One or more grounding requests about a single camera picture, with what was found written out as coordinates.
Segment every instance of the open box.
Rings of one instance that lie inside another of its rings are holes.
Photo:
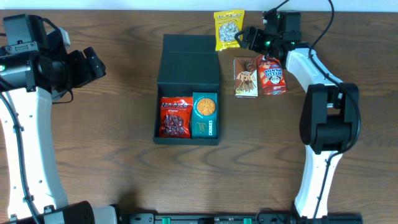
[[[220,138],[219,110],[217,138],[215,139],[159,137],[161,97],[192,96],[193,92],[217,93],[216,106],[219,106],[220,68],[215,47],[214,35],[164,35],[162,60],[157,79],[155,144],[218,145]]]

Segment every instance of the brown snack box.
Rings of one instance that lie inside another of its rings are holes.
[[[256,58],[235,57],[234,59],[234,94],[237,98],[257,98]]]
[[[256,62],[259,84],[265,95],[279,95],[287,92],[284,71],[279,60],[259,55]]]

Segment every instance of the box lid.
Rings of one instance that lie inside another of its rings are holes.
[[[165,34],[158,84],[220,85],[214,35]]]

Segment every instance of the red snack bag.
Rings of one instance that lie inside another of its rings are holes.
[[[160,129],[162,138],[191,138],[189,122],[192,97],[162,97],[160,99]]]
[[[263,93],[265,95],[279,95],[287,92],[284,71],[279,60],[264,55],[259,55],[256,60]]]

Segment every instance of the red box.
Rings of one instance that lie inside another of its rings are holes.
[[[258,80],[265,95],[279,95],[287,92],[284,71],[279,60],[259,55],[256,59]]]

